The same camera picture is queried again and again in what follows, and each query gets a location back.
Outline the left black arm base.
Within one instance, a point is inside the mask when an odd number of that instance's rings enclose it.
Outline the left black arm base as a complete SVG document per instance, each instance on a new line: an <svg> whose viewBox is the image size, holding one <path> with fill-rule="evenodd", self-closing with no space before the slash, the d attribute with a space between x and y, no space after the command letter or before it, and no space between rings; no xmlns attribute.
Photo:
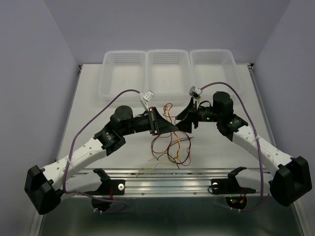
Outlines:
<svg viewBox="0 0 315 236"><path fill-rule="evenodd" d="M126 181L124 179L111 179L103 169L94 169L96 174L96 187L83 191L84 196L91 197L94 212L99 214L118 213L126 209L127 203L115 200L114 196L125 194Z"/></svg>

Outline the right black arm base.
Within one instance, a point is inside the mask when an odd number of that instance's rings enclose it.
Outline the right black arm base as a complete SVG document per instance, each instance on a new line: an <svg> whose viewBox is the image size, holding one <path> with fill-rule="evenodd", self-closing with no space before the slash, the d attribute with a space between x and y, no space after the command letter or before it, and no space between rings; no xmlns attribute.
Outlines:
<svg viewBox="0 0 315 236"><path fill-rule="evenodd" d="M256 190L241 187L236 176L243 170L247 170L245 167L238 167L228 173L226 178L215 178L211 180L211 184L208 187L208 192L214 195L236 194L236 197L226 197L226 203L230 210L246 211L244 208L247 205L247 194L254 194Z"/></svg>

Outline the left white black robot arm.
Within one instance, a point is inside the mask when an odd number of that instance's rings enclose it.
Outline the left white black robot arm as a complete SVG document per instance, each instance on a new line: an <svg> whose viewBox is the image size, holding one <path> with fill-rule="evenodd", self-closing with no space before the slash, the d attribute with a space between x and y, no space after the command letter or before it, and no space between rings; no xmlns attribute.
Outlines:
<svg viewBox="0 0 315 236"><path fill-rule="evenodd" d="M109 122L77 150L71 149L66 157L42 168L37 165L29 168L24 191L38 214L54 210L64 194L106 193L110 182L103 171L92 171L87 178L75 177L75 174L121 148L126 143L126 135L146 131L160 135L178 131L178 127L164 119L156 107L134 117L132 108L122 105L114 111Z"/></svg>

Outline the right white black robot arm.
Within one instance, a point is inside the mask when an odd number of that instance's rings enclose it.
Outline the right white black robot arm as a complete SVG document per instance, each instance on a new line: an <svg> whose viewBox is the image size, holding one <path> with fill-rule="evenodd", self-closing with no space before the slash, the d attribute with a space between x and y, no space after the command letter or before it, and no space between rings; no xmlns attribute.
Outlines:
<svg viewBox="0 0 315 236"><path fill-rule="evenodd" d="M197 128L200 122L216 123L223 136L245 149L268 171L264 173L238 167L226 178L211 181L213 194L258 190L262 194L270 194L280 205L287 207L311 191L312 180L307 160L302 156L294 158L255 134L254 128L234 114L233 100L227 92L216 92L213 104L207 107L191 98L176 120L179 130L187 133Z"/></svg>

